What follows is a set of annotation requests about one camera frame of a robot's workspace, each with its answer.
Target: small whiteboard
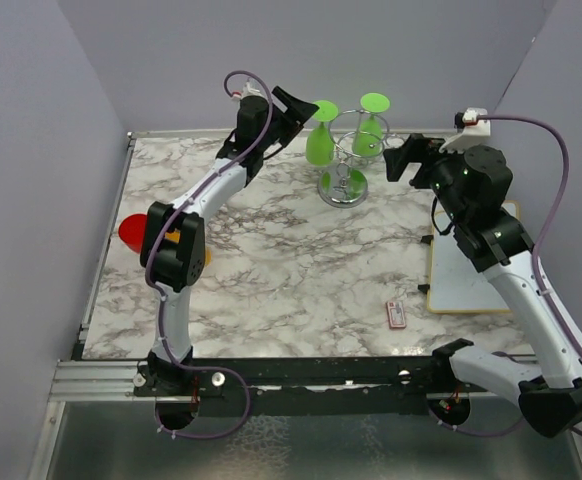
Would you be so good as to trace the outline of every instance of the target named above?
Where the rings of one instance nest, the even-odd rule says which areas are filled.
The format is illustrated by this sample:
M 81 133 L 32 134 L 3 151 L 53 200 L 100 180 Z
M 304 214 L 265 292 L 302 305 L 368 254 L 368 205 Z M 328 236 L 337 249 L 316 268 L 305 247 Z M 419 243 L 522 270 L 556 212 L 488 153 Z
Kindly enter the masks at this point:
M 507 200 L 502 205 L 520 219 L 520 207 Z M 444 211 L 435 213 L 440 230 L 449 224 Z M 508 313 L 507 304 L 458 248 L 453 235 L 441 236 L 433 228 L 430 251 L 427 310 L 433 313 Z

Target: white connector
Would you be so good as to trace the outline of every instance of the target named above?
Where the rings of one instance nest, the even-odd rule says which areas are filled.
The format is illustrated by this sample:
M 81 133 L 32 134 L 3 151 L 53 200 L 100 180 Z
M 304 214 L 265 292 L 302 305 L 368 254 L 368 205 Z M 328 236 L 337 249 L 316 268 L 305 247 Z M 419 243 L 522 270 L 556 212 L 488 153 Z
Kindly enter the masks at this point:
M 258 97 L 264 98 L 264 95 L 262 94 L 262 92 L 260 90 L 258 90 L 257 88 L 255 88 L 253 86 L 253 84 L 251 83 L 251 79 L 248 78 L 247 81 L 245 82 L 244 86 L 242 87 L 242 92 L 233 92 L 233 94 L 231 95 L 231 99 L 236 101 L 236 102 L 239 102 L 244 97 L 248 97 L 250 95 L 256 95 Z
M 457 135 L 449 138 L 440 147 L 440 152 L 462 153 L 465 150 L 484 143 L 491 136 L 491 122 L 478 120 L 479 115 L 486 115 L 484 108 L 467 108 L 462 115 L 465 127 Z

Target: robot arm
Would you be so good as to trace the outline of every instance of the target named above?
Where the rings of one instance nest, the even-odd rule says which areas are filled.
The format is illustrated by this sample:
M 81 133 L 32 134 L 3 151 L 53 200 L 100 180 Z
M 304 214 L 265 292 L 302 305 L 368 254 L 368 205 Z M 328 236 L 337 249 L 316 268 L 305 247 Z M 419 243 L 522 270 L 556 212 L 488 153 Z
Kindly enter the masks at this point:
M 210 171 L 184 195 L 170 204 L 154 202 L 147 213 L 140 254 L 140 263 L 144 267 L 167 219 L 190 200 L 172 224 L 172 230 L 179 232 L 180 240 L 160 239 L 159 250 L 151 266 L 151 277 L 164 290 L 166 297 L 162 319 L 164 334 L 168 338 L 171 354 L 181 363 L 190 361 L 192 355 L 189 302 L 191 287 L 204 268 L 205 223 L 255 178 L 262 168 L 266 149 L 274 143 L 279 143 L 280 149 L 286 147 L 318 109 L 311 103 L 290 96 L 279 87 L 274 88 L 272 93 L 287 109 L 282 112 L 273 106 L 272 119 L 265 135 L 243 161 L 228 167 L 232 159 L 253 144 L 266 124 L 269 103 L 258 95 L 243 96 L 240 100 L 237 127 L 225 140 Z M 168 371 L 171 359 L 162 340 L 156 325 L 156 338 L 148 361 L 155 370 Z
M 415 134 L 402 147 L 387 149 L 387 179 L 398 181 L 409 163 L 421 164 L 410 184 L 433 190 L 451 218 L 458 247 L 514 313 L 539 363 L 516 365 L 463 340 L 443 349 L 453 374 L 518 405 L 535 430 L 552 437 L 582 421 L 582 358 L 549 308 L 547 292 L 580 347 L 582 332 L 541 267 L 546 289 L 538 285 L 533 243 L 502 208 L 513 176 L 500 151 L 479 145 L 485 131 L 488 136 L 488 122 L 467 129 L 471 135 L 461 133 L 448 142 Z

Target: gray wall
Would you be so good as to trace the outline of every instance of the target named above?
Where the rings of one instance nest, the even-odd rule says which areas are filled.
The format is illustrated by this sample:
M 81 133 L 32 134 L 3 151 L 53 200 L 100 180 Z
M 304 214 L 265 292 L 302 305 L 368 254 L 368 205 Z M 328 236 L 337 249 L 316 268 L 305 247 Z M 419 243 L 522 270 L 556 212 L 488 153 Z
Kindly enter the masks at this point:
M 131 130 L 230 127 L 225 74 L 393 101 L 394 127 L 493 109 L 555 0 L 59 0 Z
M 544 250 L 544 265 L 582 328 L 582 0 L 560 0 L 520 67 L 498 112 L 543 119 L 565 137 L 571 175 Z M 512 198 L 535 236 L 561 174 L 553 138 L 532 126 L 494 123 L 495 144 L 514 172 Z
M 126 138 L 53 0 L 0 0 L 0 480 L 25 478 Z

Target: white marble surface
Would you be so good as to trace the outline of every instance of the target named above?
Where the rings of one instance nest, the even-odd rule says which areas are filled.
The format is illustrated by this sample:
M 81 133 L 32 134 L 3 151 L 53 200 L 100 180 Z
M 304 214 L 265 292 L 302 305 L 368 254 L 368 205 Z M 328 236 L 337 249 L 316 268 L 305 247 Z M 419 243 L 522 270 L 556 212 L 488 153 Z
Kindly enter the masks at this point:
M 221 139 L 136 143 L 89 328 L 84 358 L 146 356 L 157 302 L 117 227 L 154 200 L 170 201 L 204 175 Z M 426 281 L 431 194 L 388 183 L 384 163 L 363 169 L 368 199 L 335 209 L 316 191 L 305 138 L 266 162 L 209 222 L 213 259 L 194 286 L 191 338 L 198 357 L 420 355 L 459 337 L 488 350 L 528 351 L 508 314 L 437 315 Z M 390 330 L 385 303 L 402 301 L 407 328 Z

